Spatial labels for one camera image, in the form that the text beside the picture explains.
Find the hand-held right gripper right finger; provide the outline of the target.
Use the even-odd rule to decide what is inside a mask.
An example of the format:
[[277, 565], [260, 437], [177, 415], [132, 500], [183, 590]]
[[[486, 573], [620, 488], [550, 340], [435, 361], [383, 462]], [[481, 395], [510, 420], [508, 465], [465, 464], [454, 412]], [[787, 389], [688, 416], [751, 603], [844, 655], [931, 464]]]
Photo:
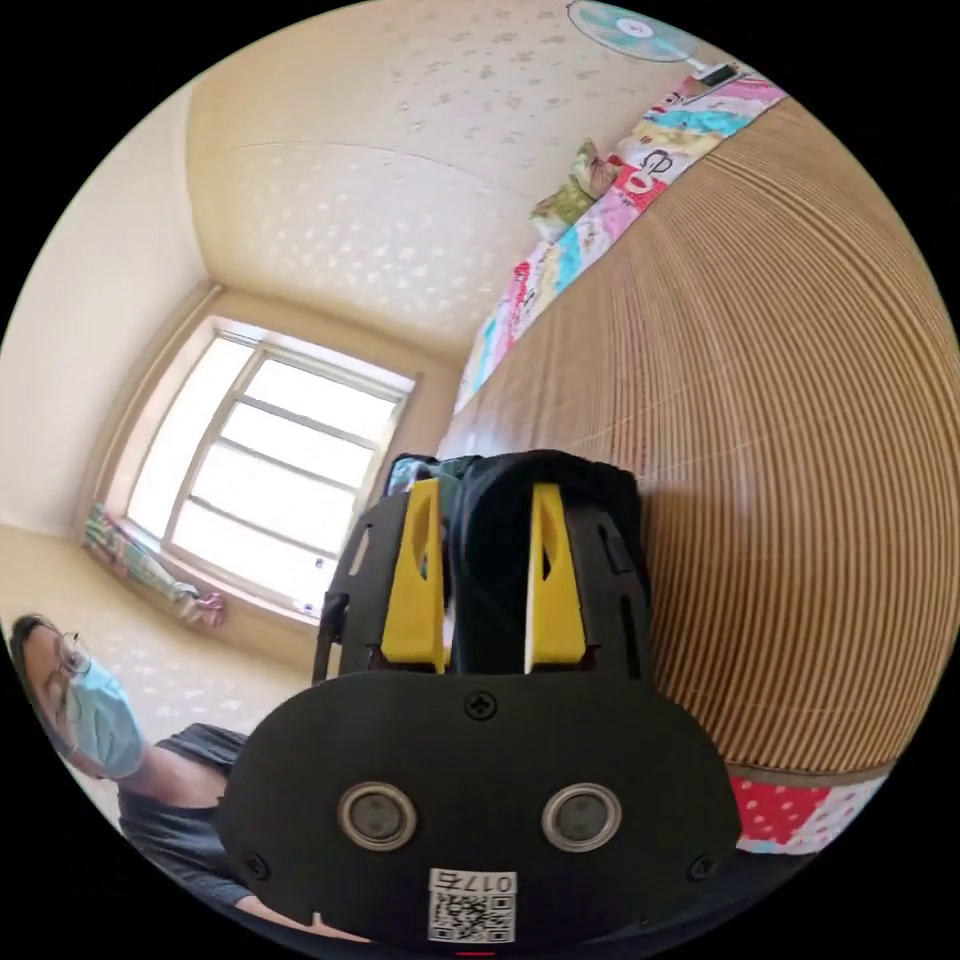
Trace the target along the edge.
[[532, 490], [524, 670], [577, 668], [587, 652], [576, 568], [560, 488]]

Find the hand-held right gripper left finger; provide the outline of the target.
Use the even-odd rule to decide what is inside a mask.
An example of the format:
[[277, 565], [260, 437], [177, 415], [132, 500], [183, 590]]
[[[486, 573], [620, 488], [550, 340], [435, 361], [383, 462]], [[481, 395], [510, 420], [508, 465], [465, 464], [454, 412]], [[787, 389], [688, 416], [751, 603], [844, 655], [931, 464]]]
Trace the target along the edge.
[[403, 505], [380, 651], [393, 667], [443, 672], [446, 647], [439, 481], [414, 482]]

